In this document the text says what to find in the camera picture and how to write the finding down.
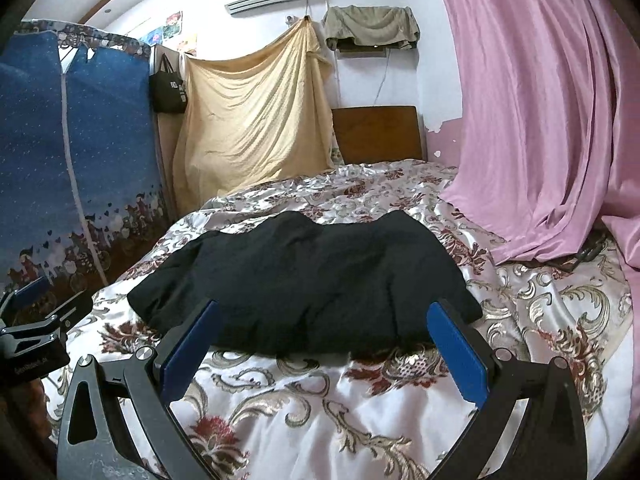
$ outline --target white wall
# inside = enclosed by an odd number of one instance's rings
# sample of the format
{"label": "white wall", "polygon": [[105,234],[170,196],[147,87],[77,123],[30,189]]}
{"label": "white wall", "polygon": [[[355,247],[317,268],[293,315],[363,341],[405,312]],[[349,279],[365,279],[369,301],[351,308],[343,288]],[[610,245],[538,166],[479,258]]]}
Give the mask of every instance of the white wall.
{"label": "white wall", "polygon": [[462,117],[462,88],[447,9],[443,0],[401,0],[401,5],[412,8],[420,25],[419,109],[425,127],[437,132],[443,122]]}
{"label": "white wall", "polygon": [[[183,33],[198,33],[198,56],[230,59],[254,52],[273,41],[287,30],[286,16],[302,17],[306,3],[300,0],[230,16],[223,7],[224,0],[144,0],[105,29],[138,38],[161,25],[169,14],[183,10]],[[306,11],[316,24],[321,42],[324,38],[319,22],[327,5],[399,6],[401,0],[308,0]],[[336,61],[328,49],[324,54],[331,62]],[[386,62],[385,58],[337,60],[336,74],[327,84],[332,107],[373,105],[385,76]],[[418,106],[417,52],[393,51],[388,62],[377,104]]]}

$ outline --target yellow cloth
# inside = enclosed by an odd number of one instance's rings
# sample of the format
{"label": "yellow cloth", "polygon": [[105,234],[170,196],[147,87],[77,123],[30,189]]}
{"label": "yellow cloth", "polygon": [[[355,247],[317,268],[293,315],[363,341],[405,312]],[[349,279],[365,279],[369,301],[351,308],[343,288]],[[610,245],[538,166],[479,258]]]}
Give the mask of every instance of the yellow cloth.
{"label": "yellow cloth", "polygon": [[333,120],[322,84],[331,70],[306,18],[254,54],[187,58],[189,104],[174,156],[178,212],[332,168]]}

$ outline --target pink curtain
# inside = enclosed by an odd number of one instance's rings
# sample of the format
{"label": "pink curtain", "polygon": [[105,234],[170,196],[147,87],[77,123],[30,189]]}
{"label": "pink curtain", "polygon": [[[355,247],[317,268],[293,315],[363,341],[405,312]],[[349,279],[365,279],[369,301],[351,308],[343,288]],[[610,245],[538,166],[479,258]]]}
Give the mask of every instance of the pink curtain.
{"label": "pink curtain", "polygon": [[632,285],[640,413],[640,49],[608,0],[444,0],[463,90],[460,172],[442,198],[508,243],[580,249],[601,218]]}

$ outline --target electrical cord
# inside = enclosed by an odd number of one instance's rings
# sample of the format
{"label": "electrical cord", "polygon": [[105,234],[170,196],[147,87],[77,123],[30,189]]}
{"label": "electrical cord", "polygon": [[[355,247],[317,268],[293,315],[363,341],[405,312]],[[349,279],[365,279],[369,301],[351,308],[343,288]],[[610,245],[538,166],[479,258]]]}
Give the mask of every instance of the electrical cord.
{"label": "electrical cord", "polygon": [[386,56],[386,66],[385,66],[385,75],[382,78],[382,83],[380,83],[380,88],[378,88],[378,93],[376,94],[376,100],[373,101],[373,105],[375,106],[376,103],[378,102],[378,98],[380,97],[380,92],[382,92],[382,87],[385,84],[386,81],[386,73],[389,70],[389,60],[391,59],[391,50],[388,51],[388,55]]}

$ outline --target mattress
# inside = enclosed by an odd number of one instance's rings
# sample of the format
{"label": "mattress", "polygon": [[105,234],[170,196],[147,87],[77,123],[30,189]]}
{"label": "mattress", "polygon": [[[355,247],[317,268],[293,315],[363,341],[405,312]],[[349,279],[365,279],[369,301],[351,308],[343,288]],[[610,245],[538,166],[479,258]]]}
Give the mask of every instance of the mattress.
{"label": "mattress", "polygon": [[[493,348],[521,360],[565,357],[588,436],[593,478],[621,441],[630,409],[632,311],[613,240],[572,273],[520,263],[496,266],[504,243],[438,198],[455,168],[418,160],[343,166],[309,178],[260,184],[208,201],[176,222],[155,248],[94,297],[94,310],[69,332],[72,365],[44,381],[56,438],[74,364],[128,358],[156,344],[126,295],[173,251],[206,230],[246,232],[285,210],[321,224],[369,222],[404,210],[446,247],[482,306],[475,328]],[[498,468],[524,412],[520,401],[484,473]],[[162,472],[128,400],[121,402],[149,468]],[[437,350],[418,345],[370,360],[347,355],[272,359],[212,348],[171,409],[214,478],[427,478],[474,414]]]}

